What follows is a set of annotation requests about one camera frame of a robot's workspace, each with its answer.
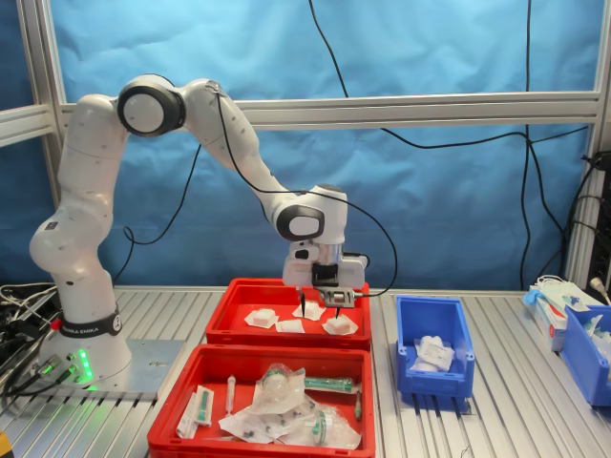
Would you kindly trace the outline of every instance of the connector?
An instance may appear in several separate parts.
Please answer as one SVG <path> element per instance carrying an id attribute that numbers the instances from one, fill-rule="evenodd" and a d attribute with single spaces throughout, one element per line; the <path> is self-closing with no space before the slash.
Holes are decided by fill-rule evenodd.
<path id="1" fill-rule="evenodd" d="M 68 377 L 73 375 L 76 372 L 77 369 L 78 369 L 78 367 L 76 367 L 74 364 L 72 364 L 70 367 L 68 367 L 66 370 L 64 370 L 59 377 L 57 377 L 57 384 L 59 385 L 62 382 L 64 382 Z"/>
<path id="2" fill-rule="evenodd" d="M 609 300 L 607 290 L 604 289 L 604 284 L 602 284 L 602 280 L 599 277 L 595 277 L 594 279 L 590 280 L 590 286 L 602 294 L 604 299 L 607 301 L 607 305 L 611 305 L 611 300 Z"/>
<path id="3" fill-rule="evenodd" d="M 56 367 L 60 365 L 60 363 L 61 360 L 57 357 L 57 355 L 53 355 L 38 368 L 36 373 L 41 377 L 47 377 Z"/>

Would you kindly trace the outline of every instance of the aluminum frame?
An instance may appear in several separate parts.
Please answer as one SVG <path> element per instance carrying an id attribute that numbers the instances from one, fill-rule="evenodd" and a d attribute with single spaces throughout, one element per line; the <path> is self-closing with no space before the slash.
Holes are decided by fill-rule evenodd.
<path id="1" fill-rule="evenodd" d="M 0 146 L 42 136 L 53 200 L 57 205 L 56 173 L 61 158 L 62 133 L 74 104 L 66 100 L 50 0 L 15 1 L 37 105 L 17 109 L 18 113 L 15 110 L 0 113 Z M 611 147 L 611 120 L 607 115 L 610 1 L 605 0 L 594 91 L 242 100 L 238 105 L 255 129 L 268 131 L 589 123 L 593 126 L 588 147 L 591 156 Z M 594 173 L 584 192 L 599 196 L 602 181 L 603 175 Z M 585 199 L 578 218 L 596 224 L 598 207 L 595 199 Z M 593 242 L 594 237 L 587 228 L 576 228 L 566 272 L 580 286 L 587 281 Z"/>

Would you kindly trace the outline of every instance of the green led light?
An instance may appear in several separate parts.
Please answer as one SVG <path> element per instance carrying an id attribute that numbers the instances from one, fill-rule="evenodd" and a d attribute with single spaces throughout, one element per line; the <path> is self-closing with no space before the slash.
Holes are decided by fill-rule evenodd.
<path id="1" fill-rule="evenodd" d="M 83 384 L 86 384 L 93 379 L 94 373 L 90 369 L 89 359 L 87 358 L 87 352 L 85 352 L 85 350 L 83 349 L 80 349 L 78 350 L 78 354 L 80 355 L 80 362 L 81 364 L 83 364 L 83 368 L 85 370 L 85 375 L 86 375 L 86 377 L 81 379 L 80 382 Z"/>

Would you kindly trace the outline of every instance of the white box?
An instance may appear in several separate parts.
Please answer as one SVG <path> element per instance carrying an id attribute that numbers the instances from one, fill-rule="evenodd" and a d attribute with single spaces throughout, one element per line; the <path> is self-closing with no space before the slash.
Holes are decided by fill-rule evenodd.
<path id="1" fill-rule="evenodd" d="M 537 298 L 532 305 L 526 302 L 524 304 L 535 317 L 538 329 L 545 337 L 548 348 L 552 351 L 561 351 L 564 345 L 564 333 L 566 332 L 564 310 L 558 310 L 544 298 Z"/>

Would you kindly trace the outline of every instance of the medical supply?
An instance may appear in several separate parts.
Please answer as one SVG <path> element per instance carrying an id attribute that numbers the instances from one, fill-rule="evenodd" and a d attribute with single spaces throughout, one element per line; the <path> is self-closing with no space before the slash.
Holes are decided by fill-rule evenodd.
<path id="1" fill-rule="evenodd" d="M 318 322 L 324 313 L 325 308 L 319 306 L 316 301 L 305 301 L 305 316 L 302 314 L 302 307 L 299 306 L 293 311 L 293 317 L 306 318 L 313 322 Z"/>
<path id="2" fill-rule="evenodd" d="M 356 406 L 354 406 L 354 417 L 356 418 L 357 421 L 361 421 L 361 418 L 363 417 L 363 406 L 362 406 L 362 401 L 361 401 L 361 390 L 359 389 L 356 392 Z"/>
<path id="3" fill-rule="evenodd" d="M 355 391 L 352 379 L 323 379 L 320 377 L 305 377 L 305 389 L 348 394 Z"/>
<path id="4" fill-rule="evenodd" d="M 346 315 L 340 315 L 339 318 L 329 318 L 323 329 L 334 336 L 346 336 L 348 334 L 354 334 L 359 326 L 354 323 Z"/>
<path id="5" fill-rule="evenodd" d="M 425 336 L 420 341 L 415 340 L 417 358 L 410 370 L 430 372 L 448 372 L 452 365 L 454 350 L 449 343 L 443 343 L 441 338 Z"/>
<path id="6" fill-rule="evenodd" d="M 350 427 L 339 410 L 320 405 L 320 409 L 314 415 L 301 419 L 279 440 L 290 446 L 354 450 L 361 443 L 361 435 Z"/>
<path id="7" fill-rule="evenodd" d="M 288 434 L 296 425 L 318 411 L 319 405 L 305 396 L 304 401 L 284 414 L 256 414 L 249 406 L 219 420 L 221 429 L 247 442 L 268 444 Z"/>
<path id="8" fill-rule="evenodd" d="M 227 415 L 231 415 L 233 410 L 233 398 L 236 393 L 236 378 L 232 375 L 227 379 L 227 400 L 225 401 L 225 409 Z"/>
<path id="9" fill-rule="evenodd" d="M 262 308 L 260 310 L 253 310 L 250 312 L 248 316 L 244 318 L 244 321 L 248 323 L 249 326 L 269 329 L 278 322 L 278 319 L 280 319 L 280 317 L 276 316 L 276 312 L 274 312 L 271 308 Z"/>
<path id="10" fill-rule="evenodd" d="M 538 330 L 545 337 L 547 347 L 551 351 L 561 351 L 567 324 L 564 307 L 558 309 L 550 304 L 535 286 L 531 286 L 531 290 L 522 300 L 535 318 Z"/>
<path id="11" fill-rule="evenodd" d="M 576 284 L 555 276 L 539 277 L 537 279 L 537 289 L 562 314 L 564 314 L 565 305 L 576 312 L 586 312 L 592 305 L 602 305 L 602 303 L 581 291 Z"/>
<path id="12" fill-rule="evenodd" d="M 305 399 L 306 371 L 295 372 L 283 364 L 272 364 L 265 375 L 255 384 L 255 395 L 251 412 L 286 413 Z"/>
<path id="13" fill-rule="evenodd" d="M 193 439 L 195 437 L 195 432 L 198 429 L 198 424 L 194 421 L 197 408 L 198 395 L 191 393 L 187 408 L 182 413 L 179 425 L 176 428 L 176 434 L 180 439 Z"/>
<path id="14" fill-rule="evenodd" d="M 588 335 L 588 337 L 592 337 L 594 335 L 594 331 L 596 331 L 596 326 L 601 318 L 602 315 L 597 315 L 596 317 L 592 318 L 590 321 L 583 325 L 583 329 L 585 329 L 585 333 Z"/>
<path id="15" fill-rule="evenodd" d="M 274 438 L 265 433 L 265 424 L 247 407 L 235 415 L 228 415 L 219 420 L 219 427 L 246 442 L 269 444 Z"/>
<path id="16" fill-rule="evenodd" d="M 195 423 L 203 427 L 212 425 L 212 403 L 214 401 L 214 391 L 203 386 L 198 386 L 197 398 L 200 401 L 198 415 Z"/>
<path id="17" fill-rule="evenodd" d="M 300 320 L 287 320 L 285 322 L 277 322 L 276 330 L 278 332 L 291 332 L 293 334 L 305 334 L 304 326 Z"/>

